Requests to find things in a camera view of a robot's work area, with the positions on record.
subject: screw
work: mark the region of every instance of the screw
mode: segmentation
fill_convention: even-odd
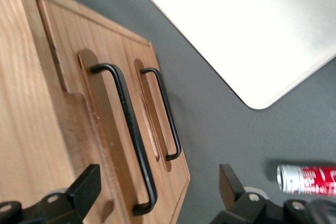
[[[3,207],[0,208],[0,212],[6,212],[8,210],[11,210],[12,206],[11,204],[4,205]]]
[[[292,206],[296,209],[296,210],[304,210],[306,207],[304,206],[304,204],[302,204],[301,202],[298,201],[293,201],[292,202]]]
[[[58,195],[56,195],[56,194],[50,196],[50,197],[47,199],[48,203],[53,203],[53,202],[55,202],[56,200],[58,200]]]
[[[256,194],[249,194],[248,197],[250,198],[251,201],[260,201],[260,198]]]

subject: red can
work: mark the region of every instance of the red can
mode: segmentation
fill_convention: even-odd
[[[279,165],[278,184],[284,193],[336,196],[336,167]]]

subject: wooden cabinet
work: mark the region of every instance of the wooden cabinet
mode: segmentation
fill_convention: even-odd
[[[0,201],[26,208],[95,163],[102,191],[87,223],[175,223],[190,175],[183,151],[166,158],[177,149],[170,118],[155,74],[141,73],[159,70],[151,43],[73,0],[0,0],[0,8]],[[113,75],[90,70],[102,63],[125,81],[130,113]],[[151,197],[134,129],[157,193],[136,216]]]

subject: gray table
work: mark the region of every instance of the gray table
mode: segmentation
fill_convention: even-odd
[[[336,60],[256,111],[150,0],[77,1],[153,42],[191,173],[179,224],[209,223],[223,208],[220,163],[231,164],[243,185],[264,190],[277,204],[293,197],[278,188],[278,164],[336,164]]]

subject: drawer pull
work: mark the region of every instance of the drawer pull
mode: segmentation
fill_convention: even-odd
[[[178,158],[178,156],[181,154],[181,151],[182,151],[182,146],[181,146],[179,133],[177,132],[176,124],[175,124],[175,121],[174,121],[172,110],[171,110],[170,105],[169,105],[168,96],[167,96],[166,88],[165,88],[164,83],[163,83],[163,78],[161,76],[161,73],[156,68],[145,68],[145,69],[141,70],[141,73],[148,73],[148,72],[153,72],[156,76],[156,80],[158,81],[158,85],[159,85],[159,88],[160,88],[160,93],[161,93],[162,101],[163,101],[163,104],[164,104],[164,108],[166,110],[166,114],[167,114],[167,117],[168,117],[170,129],[171,129],[172,134],[173,134],[174,143],[175,143],[175,147],[176,147],[176,153],[166,156],[166,160],[171,161],[171,160],[174,160],[174,159]]]
[[[122,110],[124,112],[128,130],[132,138],[132,143],[133,143],[135,152],[137,154],[136,156],[138,158],[142,177],[145,182],[147,193],[148,193],[148,198],[149,198],[149,202],[144,203],[144,204],[135,205],[133,207],[132,213],[134,216],[144,215],[144,214],[149,213],[153,209],[158,199],[158,194],[156,192],[153,175],[152,175],[151,168],[149,166],[148,158],[146,155],[146,151],[143,145],[140,129],[136,121],[137,118],[135,117],[135,113],[134,113],[134,109],[132,106],[130,94],[128,92],[125,77],[119,67],[108,64],[108,63],[98,64],[90,68],[90,71],[92,73],[99,73],[104,70],[108,70],[112,74],[114,82],[116,83]]]

